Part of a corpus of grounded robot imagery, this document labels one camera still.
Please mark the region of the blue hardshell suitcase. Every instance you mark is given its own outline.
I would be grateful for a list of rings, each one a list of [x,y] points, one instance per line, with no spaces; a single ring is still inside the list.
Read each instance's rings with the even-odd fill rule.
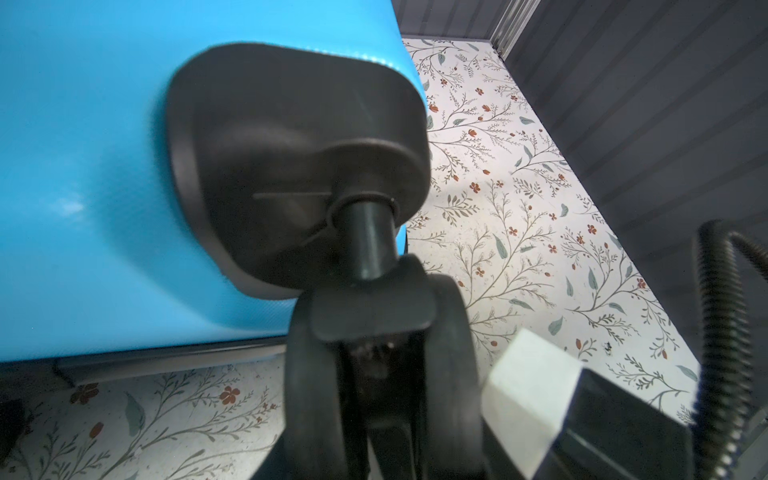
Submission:
[[[456,282],[388,1],[1,5],[1,456],[22,396],[287,349],[259,479],[482,479]]]

